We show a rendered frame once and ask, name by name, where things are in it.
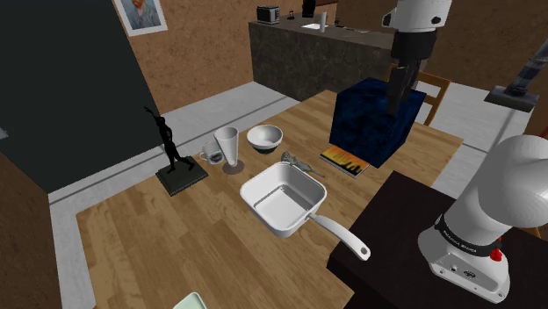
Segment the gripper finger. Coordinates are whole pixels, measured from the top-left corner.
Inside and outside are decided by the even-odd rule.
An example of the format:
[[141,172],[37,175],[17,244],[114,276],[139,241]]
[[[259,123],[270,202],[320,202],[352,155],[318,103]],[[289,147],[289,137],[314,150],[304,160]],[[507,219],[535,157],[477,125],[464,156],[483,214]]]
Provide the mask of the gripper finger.
[[386,87],[386,96],[388,97],[388,105],[386,112],[395,116],[400,100],[403,97],[405,88],[407,87],[407,66],[397,66],[392,68],[391,74]]
[[406,73],[404,75],[404,100],[407,101],[409,93],[416,87],[417,76],[420,72],[419,66],[406,66]]

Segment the wooden chair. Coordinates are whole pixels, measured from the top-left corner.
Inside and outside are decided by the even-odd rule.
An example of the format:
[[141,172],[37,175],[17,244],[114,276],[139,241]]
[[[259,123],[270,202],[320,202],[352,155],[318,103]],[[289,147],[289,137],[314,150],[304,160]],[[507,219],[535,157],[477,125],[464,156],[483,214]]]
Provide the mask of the wooden chair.
[[427,118],[422,123],[424,126],[429,126],[433,118],[436,116],[437,110],[443,101],[443,97],[447,89],[449,88],[451,81],[448,79],[442,78],[440,76],[428,74],[422,71],[418,72],[417,78],[419,82],[423,82],[431,86],[435,86],[439,89],[436,96],[431,96],[427,94],[423,100],[425,104],[428,104],[431,106]]

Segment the dark blue box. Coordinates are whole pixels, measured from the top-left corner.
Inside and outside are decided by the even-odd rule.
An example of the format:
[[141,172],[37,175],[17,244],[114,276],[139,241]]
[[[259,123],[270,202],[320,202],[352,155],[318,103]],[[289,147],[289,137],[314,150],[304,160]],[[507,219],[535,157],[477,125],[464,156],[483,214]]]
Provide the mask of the dark blue box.
[[367,78],[337,94],[329,143],[381,167],[406,141],[424,92],[411,90],[396,115],[386,112],[387,83]]

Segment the orange and yellow book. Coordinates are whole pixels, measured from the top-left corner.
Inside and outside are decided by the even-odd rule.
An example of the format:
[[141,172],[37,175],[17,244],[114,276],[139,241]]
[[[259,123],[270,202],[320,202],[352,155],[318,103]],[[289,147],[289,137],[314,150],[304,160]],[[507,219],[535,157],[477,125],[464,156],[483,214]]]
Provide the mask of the orange and yellow book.
[[320,154],[320,158],[353,178],[360,176],[370,166],[368,162],[335,145],[331,145],[323,151]]

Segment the grey tube with flat base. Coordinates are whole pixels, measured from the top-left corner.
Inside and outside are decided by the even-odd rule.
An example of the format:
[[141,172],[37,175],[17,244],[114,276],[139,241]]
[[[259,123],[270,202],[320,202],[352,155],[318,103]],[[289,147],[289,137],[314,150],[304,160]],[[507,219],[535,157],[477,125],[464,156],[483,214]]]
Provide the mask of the grey tube with flat base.
[[514,110],[530,112],[539,95],[529,92],[529,86],[539,72],[548,64],[548,38],[520,70],[515,80],[506,87],[494,86],[484,101]]

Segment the dark stone counter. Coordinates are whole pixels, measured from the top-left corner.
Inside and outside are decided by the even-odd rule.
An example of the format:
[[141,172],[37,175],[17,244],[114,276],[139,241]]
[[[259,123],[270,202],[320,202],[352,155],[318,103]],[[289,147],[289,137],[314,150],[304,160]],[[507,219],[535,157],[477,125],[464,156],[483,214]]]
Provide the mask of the dark stone counter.
[[324,90],[340,92],[367,77],[383,80],[395,62],[393,34],[327,25],[324,32],[307,26],[321,20],[320,10],[304,18],[280,14],[273,25],[249,22],[253,80],[290,98],[304,101]]

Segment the grey kitchen tool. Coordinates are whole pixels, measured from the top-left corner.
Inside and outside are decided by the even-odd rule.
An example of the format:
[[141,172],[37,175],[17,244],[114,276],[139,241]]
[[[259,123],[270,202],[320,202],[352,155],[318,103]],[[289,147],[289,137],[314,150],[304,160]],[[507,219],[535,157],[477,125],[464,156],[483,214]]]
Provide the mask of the grey kitchen tool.
[[320,172],[312,169],[309,165],[307,165],[306,163],[300,161],[296,156],[292,156],[288,151],[284,151],[282,153],[281,161],[282,162],[288,162],[291,165],[294,165],[294,166],[298,167],[299,169],[301,169],[304,172],[312,172],[312,173],[315,173],[318,176],[324,177],[323,174],[321,174]]

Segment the white bowl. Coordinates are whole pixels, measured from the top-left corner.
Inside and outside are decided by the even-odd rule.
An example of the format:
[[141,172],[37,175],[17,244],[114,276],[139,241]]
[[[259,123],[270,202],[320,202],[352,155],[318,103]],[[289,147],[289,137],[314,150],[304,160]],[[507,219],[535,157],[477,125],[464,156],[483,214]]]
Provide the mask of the white bowl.
[[281,143],[283,131],[274,125],[260,125],[251,128],[247,140],[258,153],[272,153]]

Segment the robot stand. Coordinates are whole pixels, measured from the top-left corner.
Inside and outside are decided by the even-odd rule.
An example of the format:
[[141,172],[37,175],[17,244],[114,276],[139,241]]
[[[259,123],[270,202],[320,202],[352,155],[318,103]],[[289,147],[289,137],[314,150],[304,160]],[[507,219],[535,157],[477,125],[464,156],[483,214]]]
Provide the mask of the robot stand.
[[501,238],[510,289],[499,304],[432,273],[417,239],[453,202],[393,172],[350,228],[371,257],[361,261],[339,243],[328,258],[327,268],[354,292],[343,309],[548,309],[548,241],[517,228]]

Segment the white cone-shaped cup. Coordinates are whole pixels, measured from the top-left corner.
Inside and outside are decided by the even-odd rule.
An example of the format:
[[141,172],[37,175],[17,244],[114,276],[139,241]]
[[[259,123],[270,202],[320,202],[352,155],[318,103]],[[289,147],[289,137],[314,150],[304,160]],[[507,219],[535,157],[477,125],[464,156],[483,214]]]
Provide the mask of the white cone-shaped cup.
[[224,126],[216,130],[213,136],[226,160],[223,171],[229,175],[242,172],[244,163],[238,159],[239,130],[233,126]]

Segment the white mug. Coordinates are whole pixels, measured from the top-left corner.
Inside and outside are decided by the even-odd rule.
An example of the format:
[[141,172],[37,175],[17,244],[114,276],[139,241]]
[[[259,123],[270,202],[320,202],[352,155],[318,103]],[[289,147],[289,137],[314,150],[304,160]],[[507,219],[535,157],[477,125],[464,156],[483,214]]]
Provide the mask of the white mug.
[[212,165],[222,163],[224,161],[224,154],[217,141],[213,140],[207,142],[201,149],[198,158],[208,162]]

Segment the black dancer figure on base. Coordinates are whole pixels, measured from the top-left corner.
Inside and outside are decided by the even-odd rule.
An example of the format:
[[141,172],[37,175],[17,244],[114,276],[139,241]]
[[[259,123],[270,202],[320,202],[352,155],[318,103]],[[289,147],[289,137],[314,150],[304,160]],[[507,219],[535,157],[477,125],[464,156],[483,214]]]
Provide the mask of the black dancer figure on base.
[[169,166],[159,169],[155,175],[168,194],[173,197],[182,190],[207,178],[209,174],[191,157],[182,157],[173,141],[173,132],[167,126],[162,116],[156,116],[147,107],[145,111],[150,113],[158,126],[164,152],[169,158]]

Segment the wooden table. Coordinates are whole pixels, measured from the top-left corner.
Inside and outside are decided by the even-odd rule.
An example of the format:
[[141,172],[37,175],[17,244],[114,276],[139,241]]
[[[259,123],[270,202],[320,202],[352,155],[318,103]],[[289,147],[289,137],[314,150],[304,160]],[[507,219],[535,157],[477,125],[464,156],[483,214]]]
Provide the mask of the wooden table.
[[175,196],[150,177],[80,212],[95,309],[173,309],[192,292],[208,309],[343,309],[352,290],[326,267],[336,237],[313,222],[275,236],[241,186],[290,152],[327,189],[319,214],[351,226],[393,171],[431,185],[462,140],[414,124],[382,167],[352,178],[320,158],[334,108],[335,93],[325,90],[271,117],[284,133],[278,151],[259,154],[241,140],[238,174],[207,165],[204,180]]

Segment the pale green flat thing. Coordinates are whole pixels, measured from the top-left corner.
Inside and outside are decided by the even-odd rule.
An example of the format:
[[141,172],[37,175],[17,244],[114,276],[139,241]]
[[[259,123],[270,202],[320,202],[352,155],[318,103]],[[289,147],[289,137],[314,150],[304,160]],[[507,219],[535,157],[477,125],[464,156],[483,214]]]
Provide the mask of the pale green flat thing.
[[172,309],[207,309],[207,307],[200,295],[194,291],[180,300]]

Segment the framed wall picture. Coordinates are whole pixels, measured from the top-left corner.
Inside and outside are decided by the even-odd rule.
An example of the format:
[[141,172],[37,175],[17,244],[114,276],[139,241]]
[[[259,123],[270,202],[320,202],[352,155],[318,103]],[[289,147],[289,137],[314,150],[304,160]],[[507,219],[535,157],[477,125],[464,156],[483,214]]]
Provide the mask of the framed wall picture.
[[130,37],[168,30],[160,0],[112,1]]

